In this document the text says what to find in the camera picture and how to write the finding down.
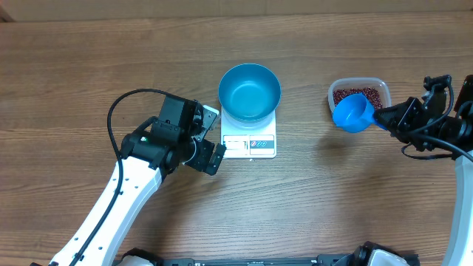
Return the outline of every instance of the camera on robot arm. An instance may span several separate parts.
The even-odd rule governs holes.
[[[215,175],[225,147],[204,137],[218,123],[220,113],[197,100],[166,95],[159,117],[150,117],[121,143],[123,159],[129,156],[159,168],[164,178],[180,163],[206,174]]]
[[[429,157],[409,156],[415,159],[437,159],[451,157],[455,160],[473,149],[473,75],[466,77],[454,107],[452,77],[443,75],[436,78],[425,77],[423,87],[426,94],[422,101],[410,97],[395,106],[375,111],[376,123],[384,127],[407,146],[418,151],[432,151],[435,148],[451,151],[452,154],[439,154]],[[446,109],[447,92],[449,105]],[[449,113],[454,109],[456,117]]]

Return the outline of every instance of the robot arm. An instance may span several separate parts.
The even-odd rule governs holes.
[[[449,246],[442,266],[473,265],[473,75],[466,77],[453,108],[452,77],[426,77],[423,86],[427,93],[422,97],[409,98],[396,106],[375,112],[377,123],[391,132],[407,146],[418,151],[435,148],[451,151],[455,160],[457,199],[450,234]],[[446,91],[449,89],[449,108],[446,107]],[[456,117],[448,114],[454,109]],[[445,154],[428,157],[410,156],[430,160]]]
[[[473,263],[473,163],[464,156],[455,161],[457,199],[449,246],[442,266]]]
[[[150,91],[159,92],[139,89],[122,95],[112,105],[111,111],[127,95]],[[131,134],[126,135],[121,143],[123,176],[120,176],[121,166],[118,161],[108,185],[84,223],[66,246],[52,258],[50,266],[111,265],[138,212],[180,163],[210,175],[216,174],[225,147],[217,144],[215,148],[215,144],[204,137],[217,124],[219,111],[202,106],[196,100],[186,100],[165,92],[163,94],[166,99],[159,117],[150,117]],[[119,194],[106,214],[117,187],[120,187]],[[104,213],[106,218],[100,223]]]
[[[121,242],[132,226],[138,212],[149,197],[157,191],[162,180],[160,169],[153,170],[149,163],[135,157],[123,160],[123,181],[120,196],[103,222],[100,230],[90,242],[77,265],[111,265]],[[66,246],[57,253],[50,265],[69,265],[78,250],[104,213],[112,199],[118,181],[118,165],[112,177],[90,211],[82,226],[69,240]]]

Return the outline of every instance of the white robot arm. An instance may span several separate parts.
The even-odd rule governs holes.
[[[473,265],[473,163],[464,156],[457,158],[455,174],[457,200],[442,266]]]
[[[102,195],[95,203],[82,226],[67,245],[51,260],[50,265],[70,265],[78,250],[91,234],[105,212],[118,181],[118,164]],[[149,163],[135,157],[123,160],[123,184],[120,196],[90,242],[77,265],[108,266],[115,259],[121,242],[132,226],[138,212],[161,184],[160,169],[149,168]]]
[[[138,92],[157,92],[166,98],[159,117],[150,117],[126,135],[119,151],[111,130],[112,112],[120,100]],[[206,174],[216,174],[225,147],[215,146],[204,137],[219,118],[216,109],[156,89],[137,89],[118,98],[107,118],[110,139],[118,158],[115,170],[82,226],[52,258],[50,266],[112,265],[138,212],[166,175],[181,163]],[[144,266],[148,263],[129,256],[121,265]]]

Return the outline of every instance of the blue bowl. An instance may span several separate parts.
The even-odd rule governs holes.
[[[219,100],[234,119],[253,123],[279,105],[281,85],[274,73],[258,64],[241,64],[228,70],[219,85]]]

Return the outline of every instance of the kitchen scale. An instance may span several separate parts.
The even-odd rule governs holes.
[[[221,143],[227,147],[223,158],[258,159],[276,156],[276,113],[263,120],[243,123],[222,109]]]

